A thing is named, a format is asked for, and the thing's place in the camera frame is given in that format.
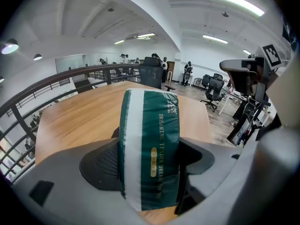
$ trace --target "wooden table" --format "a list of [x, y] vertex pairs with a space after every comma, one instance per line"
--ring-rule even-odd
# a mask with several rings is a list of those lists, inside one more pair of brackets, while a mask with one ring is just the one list
[[[112, 137], [120, 124], [123, 96], [128, 88], [154, 89], [118, 82], [80, 93], [44, 110], [37, 131], [36, 164], [53, 153]], [[212, 142], [205, 104], [178, 96], [180, 136]], [[175, 207], [140, 212], [152, 224], [176, 218]]]

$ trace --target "wooden floor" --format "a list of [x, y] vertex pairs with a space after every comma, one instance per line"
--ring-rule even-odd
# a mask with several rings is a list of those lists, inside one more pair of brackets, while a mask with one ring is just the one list
[[[204, 88], [197, 88], [193, 86], [181, 86], [180, 83], [176, 82], [166, 82], [165, 85], [171, 85], [176, 90], [172, 91], [178, 95], [182, 95], [197, 101], [207, 100], [205, 96], [205, 89]], [[218, 103], [218, 108], [215, 112], [212, 112], [212, 109], [207, 106], [207, 112], [210, 118], [210, 126], [211, 132], [213, 136], [213, 142], [215, 144], [223, 145], [223, 146], [230, 146], [233, 145], [227, 140], [227, 136], [232, 132], [233, 126], [230, 124], [229, 120], [232, 119], [235, 111], [238, 109], [239, 105], [236, 105], [232, 100], [229, 100], [230, 104], [228, 103], [223, 110], [221, 115], [218, 115], [220, 112], [224, 100]]]

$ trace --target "black mesh chair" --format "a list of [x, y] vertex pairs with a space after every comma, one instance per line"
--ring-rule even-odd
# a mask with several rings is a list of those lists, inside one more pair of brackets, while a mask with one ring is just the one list
[[[161, 78], [163, 67], [156, 58], [146, 57], [143, 64], [138, 65], [141, 84], [161, 89]], [[175, 90], [172, 86], [166, 85], [167, 91]]]
[[222, 94], [220, 96], [222, 87], [224, 86], [224, 81], [223, 80], [218, 80], [214, 77], [210, 78], [210, 85], [207, 89], [207, 91], [205, 92], [206, 98], [208, 99], [208, 101], [205, 100], [201, 100], [201, 102], [205, 102], [205, 105], [210, 105], [213, 112], [215, 112], [215, 110], [218, 108], [217, 105], [213, 104], [213, 101], [221, 101], [224, 94]]
[[203, 79], [202, 79], [202, 86], [204, 87], [204, 88], [207, 88], [208, 86], [209, 86], [209, 84], [210, 84], [210, 76], [209, 75], [207, 75], [207, 74], [205, 74], [204, 76], [203, 76]]
[[217, 73], [215, 73], [213, 77], [217, 78], [218, 80], [223, 80], [223, 76]]

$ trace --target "glass wall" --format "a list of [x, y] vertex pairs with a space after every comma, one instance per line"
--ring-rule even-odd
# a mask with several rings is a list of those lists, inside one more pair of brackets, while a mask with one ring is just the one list
[[86, 66], [101, 65], [100, 59], [104, 59], [107, 64], [113, 62], [120, 63], [120, 54], [109, 52], [98, 52], [67, 56], [64, 58], [55, 59], [57, 73], [75, 68], [81, 68]]

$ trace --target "railing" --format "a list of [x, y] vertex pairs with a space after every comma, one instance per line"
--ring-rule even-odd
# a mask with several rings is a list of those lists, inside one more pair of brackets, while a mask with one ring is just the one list
[[[31, 100], [33, 99], [36, 99], [39, 95], [42, 95], [43, 93], [47, 92], [47, 91], [50, 91], [50, 90], [53, 90], [57, 87], [60, 87], [60, 86], [63, 86], [63, 85], [66, 85], [70, 83], [70, 79], [67, 78], [67, 79], [64, 79], [62, 81], [58, 81], [58, 82], [55, 82], [53, 84], [50, 84], [49, 86], [46, 86], [42, 89], [40, 89], [39, 91], [36, 91], [32, 94], [30, 94], [28, 97], [24, 98], [23, 100], [21, 100], [20, 102], [18, 102], [16, 104], [16, 107], [17, 109], [20, 109], [22, 108], [26, 103], [30, 102]], [[11, 116], [13, 114], [13, 111], [11, 109], [9, 109], [6, 114], [9, 116]]]
[[[9, 132], [12, 131], [13, 128], [15, 128], [18, 124], [22, 127], [22, 129], [25, 131], [25, 135], [20, 137], [17, 142], [15, 142], [8, 150], [4, 150], [0, 147], [0, 149], [4, 152], [4, 156], [0, 158], [0, 165], [3, 165], [6, 168], [6, 172], [4, 173], [4, 176], [8, 176], [10, 173], [12, 174], [12, 180], [11, 182], [16, 181], [17, 178], [19, 178], [22, 173], [24, 173], [26, 170], [28, 170], [31, 166], [34, 165], [33, 161], [30, 161], [25, 166], [21, 165], [20, 162], [28, 156], [31, 152], [35, 151], [35, 142], [36, 142], [36, 135], [35, 133], [38, 130], [38, 125], [34, 128], [29, 127], [25, 119], [34, 114], [36, 111], [39, 111], [41, 108], [47, 106], [48, 104], [63, 98], [69, 94], [78, 92], [79, 90], [82, 90], [83, 88], [88, 88], [92, 86], [96, 86], [99, 84], [107, 83], [108, 85], [112, 82], [120, 82], [124, 80], [133, 80], [132, 82], [137, 82], [137, 79], [139, 77], [138, 74], [136, 74], [136, 71], [134, 71], [134, 68], [137, 68], [136, 64], [110, 64], [110, 65], [97, 65], [97, 66], [91, 66], [91, 67], [81, 67], [73, 70], [69, 70], [66, 72], [62, 72], [59, 74], [55, 74], [53, 76], [50, 76], [48, 78], [45, 78], [28, 88], [24, 89], [22, 92], [16, 94], [11, 99], [9, 99], [3, 106], [0, 107], [0, 118], [2, 116], [10, 116], [14, 114], [16, 121], [8, 128], [6, 131], [4, 131], [2, 134], [0, 134], [0, 141], [5, 138], [5, 136], [8, 135]], [[21, 115], [19, 112], [19, 108], [21, 108], [24, 104], [30, 102], [33, 99], [36, 99], [37, 96], [52, 90], [56, 86], [61, 86], [61, 84], [69, 83], [69, 78], [74, 77], [77, 75], [85, 74], [86, 77], [94, 77], [96, 79], [101, 79], [99, 82], [95, 82], [93, 84], [88, 84], [85, 86], [82, 86], [80, 88], [76, 88], [70, 91], [67, 91], [63, 94], [60, 94], [56, 97], [53, 97], [52, 99], [40, 104], [39, 106], [35, 107], [34, 109], [30, 110], [29, 112], [25, 113], [24, 115]], [[20, 155], [18, 159], [13, 159], [12, 156], [10, 156], [10, 153], [16, 149], [16, 147], [23, 142], [25, 139], [30, 138], [33, 145], [23, 154]], [[3, 161], [5, 158], [9, 158], [13, 164], [11, 166], [8, 166], [7, 164], [4, 164]], [[16, 165], [19, 165], [21, 167], [21, 170], [19, 172], [14, 171], [14, 167]]]

